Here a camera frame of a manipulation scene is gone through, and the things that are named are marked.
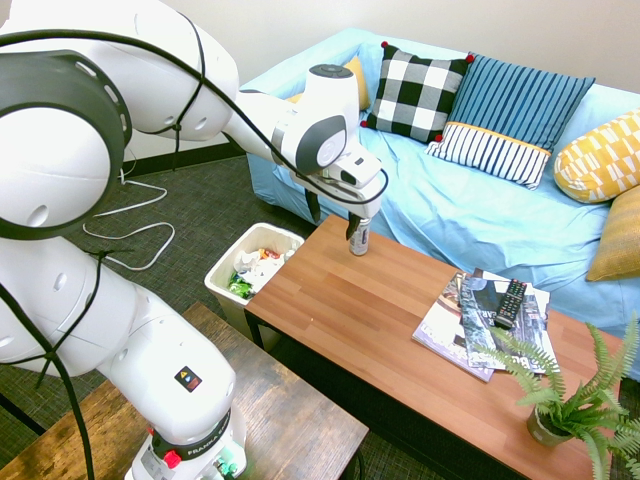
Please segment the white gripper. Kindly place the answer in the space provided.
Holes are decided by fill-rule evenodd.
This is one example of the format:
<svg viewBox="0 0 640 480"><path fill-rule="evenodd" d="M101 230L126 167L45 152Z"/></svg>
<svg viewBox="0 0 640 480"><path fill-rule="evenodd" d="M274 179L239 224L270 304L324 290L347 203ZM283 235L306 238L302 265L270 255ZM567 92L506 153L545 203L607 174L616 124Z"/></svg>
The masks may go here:
<svg viewBox="0 0 640 480"><path fill-rule="evenodd" d="M350 212L345 238L349 241L360 225L361 218L373 218L380 209L381 196L388 186L388 175L382 171L363 187L344 181L293 174L293 181L305 189L305 199L314 223L321 219L319 197L331 200Z"/></svg>

